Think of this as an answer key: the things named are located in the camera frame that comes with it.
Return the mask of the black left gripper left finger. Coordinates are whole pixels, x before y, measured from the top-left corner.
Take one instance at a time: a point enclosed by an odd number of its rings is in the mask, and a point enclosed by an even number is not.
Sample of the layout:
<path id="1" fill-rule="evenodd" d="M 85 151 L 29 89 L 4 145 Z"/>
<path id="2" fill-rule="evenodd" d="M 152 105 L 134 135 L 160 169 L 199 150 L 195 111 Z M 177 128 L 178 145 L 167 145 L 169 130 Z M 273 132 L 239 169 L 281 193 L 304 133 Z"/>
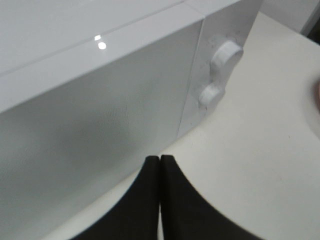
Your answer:
<path id="1" fill-rule="evenodd" d="M 160 159 L 145 158 L 122 198 L 74 240 L 156 240 L 159 222 Z"/>

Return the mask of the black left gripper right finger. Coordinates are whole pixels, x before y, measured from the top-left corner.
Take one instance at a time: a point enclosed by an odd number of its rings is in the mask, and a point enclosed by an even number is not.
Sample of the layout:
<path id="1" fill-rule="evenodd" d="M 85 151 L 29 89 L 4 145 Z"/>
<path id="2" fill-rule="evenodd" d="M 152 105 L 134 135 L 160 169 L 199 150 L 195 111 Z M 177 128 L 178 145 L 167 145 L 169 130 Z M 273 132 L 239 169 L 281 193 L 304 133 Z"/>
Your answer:
<path id="1" fill-rule="evenodd" d="M 212 207 L 172 155 L 162 155 L 161 220 L 165 240 L 251 240 L 253 235 Z"/>

